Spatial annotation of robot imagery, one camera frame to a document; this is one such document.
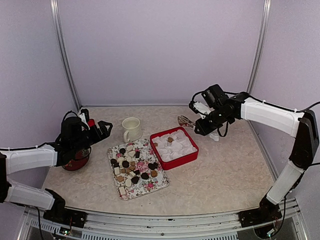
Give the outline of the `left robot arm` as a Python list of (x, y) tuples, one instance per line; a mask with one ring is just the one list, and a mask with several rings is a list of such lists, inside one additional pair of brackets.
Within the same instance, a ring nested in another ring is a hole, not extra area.
[(8, 175), (42, 167), (62, 167), (89, 160), (91, 147), (111, 135), (113, 124), (80, 115), (64, 118), (54, 142), (0, 151), (0, 201), (44, 210), (43, 218), (83, 228), (87, 213), (66, 208), (66, 201), (51, 189), (38, 189), (7, 178)]

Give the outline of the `metal tongs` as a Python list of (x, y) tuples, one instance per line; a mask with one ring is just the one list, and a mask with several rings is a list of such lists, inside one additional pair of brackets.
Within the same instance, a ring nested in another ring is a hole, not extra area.
[(177, 122), (181, 127), (195, 129), (196, 124), (184, 115), (177, 117)]

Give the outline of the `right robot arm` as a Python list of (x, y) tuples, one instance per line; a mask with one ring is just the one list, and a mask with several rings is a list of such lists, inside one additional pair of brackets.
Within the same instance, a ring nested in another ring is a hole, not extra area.
[(293, 110), (258, 100), (247, 92), (229, 97), (218, 86), (200, 91), (205, 104), (191, 99), (189, 108), (200, 118), (195, 122), (194, 132), (206, 136), (221, 127), (228, 127), (235, 120), (246, 120), (279, 130), (294, 138), (288, 163), (259, 202), (258, 208), (239, 212), (243, 228), (260, 225), (284, 218), (279, 204), (301, 181), (313, 161), (320, 144), (315, 113), (310, 109)]

